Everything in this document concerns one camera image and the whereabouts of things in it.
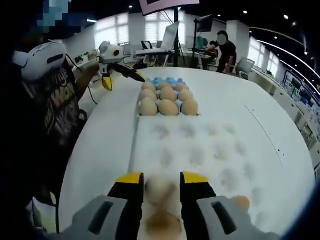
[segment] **ceiling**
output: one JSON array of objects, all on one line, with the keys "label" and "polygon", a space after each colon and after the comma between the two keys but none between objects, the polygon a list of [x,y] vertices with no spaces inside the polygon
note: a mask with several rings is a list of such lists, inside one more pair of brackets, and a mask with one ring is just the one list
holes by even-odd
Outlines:
[{"label": "ceiling", "polygon": [[[273,2],[273,0],[269,0],[268,2],[259,1],[255,4],[252,4],[252,1],[248,0],[223,0],[220,2],[200,0],[200,4],[183,6],[182,10],[186,11],[187,14],[197,16],[213,14],[215,19],[224,22],[239,20],[253,27],[251,35],[257,40],[287,50],[306,62],[317,73],[320,73],[320,58],[319,63],[317,63],[317,58],[320,57],[320,45],[317,44],[320,42],[320,35],[315,30],[315,24],[319,22],[319,19],[316,17],[318,12],[315,5],[304,7],[301,4],[292,4],[292,2],[290,4],[289,1]],[[80,32],[81,27],[83,28],[92,24],[86,22],[86,18],[100,20],[124,12],[141,13],[139,0],[72,0],[72,3],[69,3],[70,14],[62,21],[57,21],[57,27],[50,30],[50,35],[55,36],[55,38],[68,38],[74,33]],[[73,14],[77,14],[76,19],[78,21],[71,20]],[[294,40],[274,32],[256,28],[278,32]],[[299,60],[275,47],[267,46],[267,49],[279,55],[280,60],[296,68],[310,81],[314,80],[312,82],[314,86],[320,85],[320,78],[316,77]]]}]

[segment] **vr headset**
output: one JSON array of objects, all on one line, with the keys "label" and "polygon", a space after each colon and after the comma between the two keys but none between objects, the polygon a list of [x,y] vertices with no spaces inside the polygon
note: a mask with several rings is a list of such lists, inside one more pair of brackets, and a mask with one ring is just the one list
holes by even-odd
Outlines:
[{"label": "vr headset", "polygon": [[66,59],[66,46],[60,41],[43,43],[29,53],[15,51],[12,62],[21,66],[22,79],[37,81],[53,69],[60,68]]}]

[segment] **ceiling light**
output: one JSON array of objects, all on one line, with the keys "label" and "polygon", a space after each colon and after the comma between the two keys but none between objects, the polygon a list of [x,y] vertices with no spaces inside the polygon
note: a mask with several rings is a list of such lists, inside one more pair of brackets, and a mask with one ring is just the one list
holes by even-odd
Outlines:
[{"label": "ceiling light", "polygon": [[320,92],[318,91],[318,89],[305,77],[303,76],[298,70],[296,70],[295,68],[293,68],[292,66],[290,66],[288,63],[279,60],[280,62],[282,62],[283,64],[287,65],[288,67],[292,68],[293,70],[295,70],[301,77],[303,77],[310,85],[311,87],[313,87],[313,89],[320,95]]},{"label": "ceiling light", "polygon": [[261,41],[261,40],[257,40],[257,41],[260,42],[260,43],[263,43],[263,44],[267,44],[267,45],[269,45],[269,46],[271,46],[271,47],[274,47],[274,48],[276,48],[276,49],[279,49],[279,50],[281,50],[281,51],[289,54],[290,56],[294,57],[295,59],[299,60],[301,63],[303,63],[307,68],[309,68],[309,69],[320,79],[320,75],[319,75],[315,70],[313,70],[312,67],[310,67],[308,64],[306,64],[304,61],[302,61],[302,60],[301,60],[300,58],[298,58],[297,56],[293,55],[291,52],[288,52],[287,50],[284,50],[284,49],[282,49],[281,47],[278,47],[278,46],[276,46],[276,45],[273,45],[273,44],[268,43],[268,42],[265,42],[265,41]]}]

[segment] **oval table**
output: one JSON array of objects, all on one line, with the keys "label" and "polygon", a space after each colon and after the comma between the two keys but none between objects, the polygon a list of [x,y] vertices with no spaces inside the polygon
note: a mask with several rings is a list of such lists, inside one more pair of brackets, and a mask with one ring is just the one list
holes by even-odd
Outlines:
[{"label": "oval table", "polygon": [[[243,171],[250,171],[250,163],[258,166],[252,173],[255,180],[243,183],[239,178],[241,185],[227,192],[219,179],[223,171],[207,169],[202,174],[208,177],[217,195],[249,197],[253,224],[263,231],[283,235],[304,209],[315,185],[308,148],[288,114],[257,84],[238,77],[171,67],[141,72],[150,79],[182,78],[203,119],[232,126],[236,139],[246,146]],[[72,224],[78,210],[95,197],[107,194],[116,179],[129,171],[141,85],[122,77],[88,119],[64,176],[58,210],[60,231]],[[242,168],[237,168],[236,161],[226,164],[235,174],[248,174],[240,173]]]}]

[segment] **egg carton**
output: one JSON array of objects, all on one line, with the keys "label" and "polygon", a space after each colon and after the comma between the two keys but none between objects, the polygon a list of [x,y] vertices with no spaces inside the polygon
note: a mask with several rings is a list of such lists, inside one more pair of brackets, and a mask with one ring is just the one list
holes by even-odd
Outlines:
[{"label": "egg carton", "polygon": [[[181,111],[183,101],[181,101],[181,100],[178,99],[178,94],[179,94],[179,92],[175,90],[176,85],[177,85],[178,83],[184,84],[184,85],[187,87],[187,89],[190,90],[189,87],[188,87],[188,85],[183,81],[182,78],[179,78],[178,80],[175,80],[173,77],[167,77],[166,80],[163,80],[161,77],[156,77],[156,78],[154,78],[154,80],[151,80],[150,78],[147,78],[147,79],[146,79],[146,82],[153,84],[156,89],[157,89],[157,86],[158,86],[160,83],[168,83],[168,84],[170,84],[170,85],[173,87],[174,93],[175,93],[175,95],[176,95],[176,101],[174,101],[174,103],[175,103],[175,105],[176,105],[177,108],[178,108],[178,115],[177,115],[177,116],[187,116],[187,115],[183,114],[182,111]],[[161,114],[160,111],[159,111],[159,104],[160,104],[160,102],[162,101],[162,100],[160,99],[160,93],[161,93],[161,90],[156,90],[156,91],[155,91],[155,95],[156,95],[156,97],[157,97],[157,100],[155,101],[155,104],[156,104],[156,106],[158,107],[158,114],[157,114],[156,116],[154,116],[154,117],[158,117],[158,116],[166,117],[165,115]],[[138,105],[137,105],[137,115],[138,115],[139,117],[143,117],[143,116],[141,116],[141,115],[139,114],[139,105],[140,105],[140,101],[138,101]]]}]

